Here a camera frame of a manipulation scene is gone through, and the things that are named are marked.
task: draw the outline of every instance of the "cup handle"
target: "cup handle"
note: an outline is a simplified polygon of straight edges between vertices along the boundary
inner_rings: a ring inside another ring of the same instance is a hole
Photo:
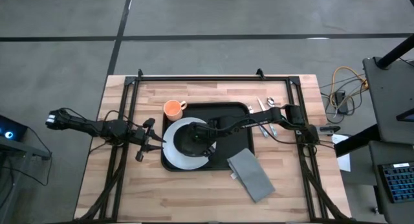
[[[187,102],[186,102],[186,101],[182,101],[182,102],[180,103],[180,105],[181,105],[181,110],[184,110],[184,109],[186,109],[186,108],[187,108]]]

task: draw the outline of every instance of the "butcher block tabletop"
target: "butcher block tabletop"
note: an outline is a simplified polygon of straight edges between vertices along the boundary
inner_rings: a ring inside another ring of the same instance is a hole
[[[298,75],[301,80],[305,107],[310,124],[327,123],[318,81],[313,74]],[[125,76],[109,76],[100,106],[98,120],[110,110],[118,110]],[[128,112],[131,91],[125,113]],[[266,103],[271,96],[277,106],[288,104],[285,82],[278,81],[189,81],[140,82],[133,122],[141,124],[155,119],[154,130],[162,135],[163,105],[175,99],[188,103],[242,102],[260,111],[259,97]],[[109,115],[108,120],[117,117]],[[295,141],[294,132],[274,124],[278,139]],[[130,144],[118,221],[124,222],[192,222],[192,221],[308,221],[309,214],[294,144],[281,144],[264,138],[258,127],[252,128],[255,155],[276,191],[254,203],[242,184],[232,179],[231,170],[203,172],[169,172],[160,161],[160,151],[144,154],[138,162],[135,155],[140,146]],[[104,143],[95,138],[91,148]],[[150,144],[160,146],[154,140]],[[336,206],[351,216],[341,173],[333,149],[317,146],[316,155],[322,186]],[[111,146],[93,151],[86,165],[85,175],[76,206],[75,218],[84,215],[104,188]],[[109,198],[107,215],[112,211],[114,191]],[[320,217],[316,192],[312,188],[316,216]]]

